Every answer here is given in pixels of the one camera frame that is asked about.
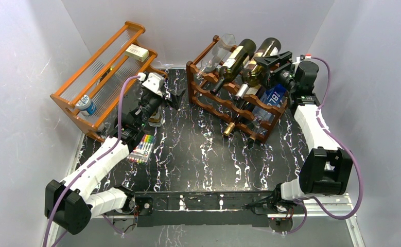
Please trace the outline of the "dark green wine bottle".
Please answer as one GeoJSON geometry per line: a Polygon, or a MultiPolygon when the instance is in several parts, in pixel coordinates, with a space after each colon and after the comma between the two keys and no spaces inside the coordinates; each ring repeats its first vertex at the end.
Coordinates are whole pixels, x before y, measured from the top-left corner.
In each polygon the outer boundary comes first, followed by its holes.
{"type": "Polygon", "coordinates": [[[253,40],[242,40],[220,68],[219,80],[210,90],[210,93],[217,95],[225,83],[232,82],[241,72],[244,65],[253,57],[255,51],[256,44],[253,40]]]}

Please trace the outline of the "green wine bottle brown label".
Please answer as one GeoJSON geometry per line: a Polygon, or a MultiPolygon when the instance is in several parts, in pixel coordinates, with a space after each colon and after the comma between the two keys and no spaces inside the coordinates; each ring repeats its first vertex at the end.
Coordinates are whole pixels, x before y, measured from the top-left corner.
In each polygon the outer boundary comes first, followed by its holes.
{"type": "Polygon", "coordinates": [[[266,38],[262,42],[252,59],[243,68],[242,85],[236,95],[233,97],[235,102],[243,99],[244,95],[249,91],[249,89],[256,87],[266,74],[266,68],[258,65],[254,58],[277,55],[280,52],[281,47],[282,45],[277,38],[266,38]]]}

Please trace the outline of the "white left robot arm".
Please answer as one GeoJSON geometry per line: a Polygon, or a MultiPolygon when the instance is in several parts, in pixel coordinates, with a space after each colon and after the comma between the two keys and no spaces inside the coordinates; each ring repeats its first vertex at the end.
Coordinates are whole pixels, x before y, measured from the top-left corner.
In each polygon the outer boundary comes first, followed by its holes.
{"type": "Polygon", "coordinates": [[[129,113],[118,108],[113,129],[100,148],[61,182],[50,181],[45,188],[45,216],[75,235],[91,219],[116,210],[122,214],[138,211],[137,193],[122,185],[93,193],[101,180],[140,144],[148,119],[159,107],[178,110],[186,90],[157,94],[143,89],[137,107],[129,113]]]}

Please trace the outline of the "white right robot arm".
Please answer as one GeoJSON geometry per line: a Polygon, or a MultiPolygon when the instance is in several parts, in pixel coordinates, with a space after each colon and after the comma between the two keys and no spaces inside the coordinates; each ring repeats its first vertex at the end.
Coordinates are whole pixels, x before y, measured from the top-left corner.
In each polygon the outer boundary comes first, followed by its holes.
{"type": "Polygon", "coordinates": [[[255,61],[263,68],[274,69],[266,82],[268,89],[285,89],[289,105],[307,143],[309,154],[298,177],[279,183],[272,194],[260,199],[278,213],[285,213],[298,202],[318,196],[343,195],[354,165],[351,152],[335,140],[322,116],[323,102],[313,93],[319,67],[310,55],[300,56],[296,62],[291,52],[255,61]]]}

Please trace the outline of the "clear glass bottle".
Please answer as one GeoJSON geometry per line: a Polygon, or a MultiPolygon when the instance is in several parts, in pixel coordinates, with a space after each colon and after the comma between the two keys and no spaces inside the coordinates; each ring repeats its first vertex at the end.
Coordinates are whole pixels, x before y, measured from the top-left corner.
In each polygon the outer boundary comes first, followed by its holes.
{"type": "Polygon", "coordinates": [[[203,76],[212,73],[216,70],[220,62],[225,59],[231,48],[236,44],[235,36],[226,33],[220,40],[211,48],[211,50],[200,61],[199,71],[196,73],[196,78],[201,80],[203,76]]]}

